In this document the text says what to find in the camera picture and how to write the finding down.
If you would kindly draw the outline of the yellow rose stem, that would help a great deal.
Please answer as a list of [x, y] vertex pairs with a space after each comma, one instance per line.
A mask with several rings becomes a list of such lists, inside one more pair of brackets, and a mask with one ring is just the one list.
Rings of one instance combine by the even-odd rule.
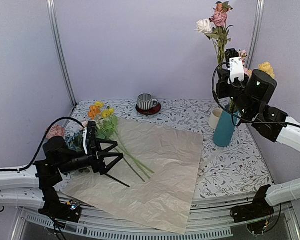
[[[275, 73], [274, 73], [274, 69], [272, 67], [272, 65], [269, 62], [264, 62], [262, 64], [258, 65], [258, 69], [262, 72], [265, 72], [266, 74], [268, 74], [269, 76], [271, 76], [273, 79], [276, 78]], [[244, 68], [244, 73], [251, 78], [252, 76], [252, 70], [248, 69], [248, 68]]]

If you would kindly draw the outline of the flower bouquet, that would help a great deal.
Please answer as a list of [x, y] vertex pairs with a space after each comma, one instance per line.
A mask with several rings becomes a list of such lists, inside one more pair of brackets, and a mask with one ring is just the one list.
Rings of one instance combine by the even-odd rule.
[[115, 115], [115, 109], [110, 106], [105, 107], [103, 102], [97, 101], [89, 107], [87, 115], [91, 121], [96, 123], [97, 136], [103, 140], [117, 140], [118, 147], [115, 147], [116, 151], [119, 152], [118, 149], [120, 149], [125, 156], [127, 155], [133, 161], [145, 177], [150, 179], [151, 174], [155, 172], [134, 157], [124, 146], [118, 131], [119, 118]]

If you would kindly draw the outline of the large pink peony stem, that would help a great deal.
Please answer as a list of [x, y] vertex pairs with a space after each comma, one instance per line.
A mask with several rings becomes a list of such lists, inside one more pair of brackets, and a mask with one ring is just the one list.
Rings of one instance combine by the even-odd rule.
[[239, 57], [241, 58], [241, 61], [242, 61], [242, 65], [243, 65], [243, 69], [244, 69], [244, 74], [248, 75], [248, 71], [249, 70], [245, 67], [246, 60], [248, 58], [248, 53], [247, 53], [246, 50], [239, 50], [238, 54], [239, 54]]

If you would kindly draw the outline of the teal vase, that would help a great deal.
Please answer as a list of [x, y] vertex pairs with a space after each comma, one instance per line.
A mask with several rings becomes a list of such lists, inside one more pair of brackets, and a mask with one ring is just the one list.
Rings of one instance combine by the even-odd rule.
[[239, 122], [237, 117], [222, 111], [213, 135], [213, 142], [218, 147], [227, 147], [231, 143], [237, 122]]

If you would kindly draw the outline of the cream wrapping paper sheet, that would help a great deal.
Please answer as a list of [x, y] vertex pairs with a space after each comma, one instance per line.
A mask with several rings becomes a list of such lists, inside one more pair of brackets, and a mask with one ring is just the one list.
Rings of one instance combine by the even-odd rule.
[[109, 176], [74, 174], [63, 194], [120, 219], [184, 234], [203, 150], [198, 133], [128, 119], [118, 121], [119, 143], [153, 171], [151, 177], [120, 161]]

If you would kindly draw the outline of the white and mauve rose stem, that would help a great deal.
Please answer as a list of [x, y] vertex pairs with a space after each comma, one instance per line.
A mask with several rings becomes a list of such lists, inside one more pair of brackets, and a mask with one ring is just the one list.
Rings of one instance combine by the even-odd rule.
[[233, 10], [233, 8], [229, 4], [229, 1], [217, 1], [213, 10], [213, 15], [210, 18], [200, 19], [196, 22], [195, 31], [204, 34], [212, 41], [217, 62], [221, 64], [226, 58], [226, 45], [231, 42], [229, 32], [230, 27], [233, 25], [227, 25], [227, 20], [228, 13]]

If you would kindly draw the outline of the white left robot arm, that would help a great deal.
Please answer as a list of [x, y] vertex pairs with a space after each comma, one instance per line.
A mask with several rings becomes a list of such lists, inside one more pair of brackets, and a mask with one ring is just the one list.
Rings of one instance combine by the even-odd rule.
[[51, 219], [78, 223], [82, 208], [76, 200], [61, 202], [58, 191], [70, 174], [91, 168], [93, 173], [108, 175], [124, 155], [112, 150], [117, 142], [95, 139], [87, 150], [68, 148], [61, 136], [52, 137], [43, 145], [46, 158], [30, 167], [0, 169], [0, 206], [27, 207]]

